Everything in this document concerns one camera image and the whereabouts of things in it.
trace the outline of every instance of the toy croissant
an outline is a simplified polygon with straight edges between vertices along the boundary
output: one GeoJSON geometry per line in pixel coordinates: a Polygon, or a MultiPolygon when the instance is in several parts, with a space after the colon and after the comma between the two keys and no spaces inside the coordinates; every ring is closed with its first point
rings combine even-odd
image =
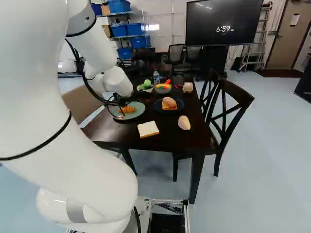
{"type": "Polygon", "coordinates": [[[122,109],[122,111],[124,113],[133,113],[133,112],[136,111],[136,108],[133,107],[133,106],[130,106],[130,105],[127,105],[127,106],[125,106],[124,108],[121,108],[121,109],[122,109]]]}

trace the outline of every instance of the ladder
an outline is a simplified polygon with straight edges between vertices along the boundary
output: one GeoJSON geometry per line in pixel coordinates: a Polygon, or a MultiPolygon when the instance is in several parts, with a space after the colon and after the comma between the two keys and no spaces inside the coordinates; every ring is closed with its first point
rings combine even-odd
{"type": "Polygon", "coordinates": [[[266,35],[267,35],[267,22],[269,20],[270,10],[272,9],[272,2],[263,4],[261,12],[264,12],[264,18],[259,20],[259,26],[257,28],[256,34],[260,34],[260,39],[258,42],[253,42],[249,45],[244,45],[242,49],[242,60],[239,68],[239,72],[247,71],[247,65],[255,65],[254,70],[259,70],[263,68],[264,54],[266,50],[266,35]],[[251,61],[250,57],[256,57],[255,61],[251,61]]]}

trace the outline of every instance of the dining table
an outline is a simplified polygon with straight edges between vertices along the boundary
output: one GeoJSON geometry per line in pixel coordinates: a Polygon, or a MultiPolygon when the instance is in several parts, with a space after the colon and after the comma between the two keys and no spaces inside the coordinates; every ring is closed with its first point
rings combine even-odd
{"type": "Polygon", "coordinates": [[[212,132],[204,121],[193,77],[183,77],[182,81],[179,79],[178,83],[174,83],[174,79],[172,79],[171,92],[166,95],[158,94],[155,90],[149,95],[140,95],[137,93],[137,86],[144,83],[147,78],[139,75],[130,77],[134,87],[134,95],[136,95],[135,101],[142,102],[146,106],[142,115],[131,120],[116,120],[105,108],[82,130],[99,147],[106,150],[118,149],[135,173],[135,165],[129,150],[191,154],[191,179],[188,200],[190,204],[194,204],[204,158],[206,155],[215,152],[215,141],[212,132]],[[183,82],[193,83],[191,93],[183,93],[181,87],[183,82]],[[180,98],[184,103],[183,110],[167,114],[156,111],[153,107],[154,102],[166,96],[180,98]],[[178,126],[180,116],[188,117],[191,125],[190,130],[183,130],[178,126]],[[159,134],[140,138],[138,125],[149,121],[155,121],[159,134]]]}

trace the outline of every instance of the tv screen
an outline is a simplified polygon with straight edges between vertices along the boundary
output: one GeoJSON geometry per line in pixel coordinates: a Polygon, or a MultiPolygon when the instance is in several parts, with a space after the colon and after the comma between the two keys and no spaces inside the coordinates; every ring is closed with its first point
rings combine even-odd
{"type": "Polygon", "coordinates": [[[187,46],[243,45],[254,42],[262,0],[187,2],[187,46]]]}

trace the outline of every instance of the door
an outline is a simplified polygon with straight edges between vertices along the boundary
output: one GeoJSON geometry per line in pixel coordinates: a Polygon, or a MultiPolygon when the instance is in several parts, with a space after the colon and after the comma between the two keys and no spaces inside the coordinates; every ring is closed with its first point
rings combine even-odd
{"type": "Polygon", "coordinates": [[[267,69],[291,69],[311,19],[311,4],[306,1],[288,0],[276,35],[274,46],[267,61],[267,69]],[[299,14],[296,26],[291,26],[294,14],[299,14]]]}

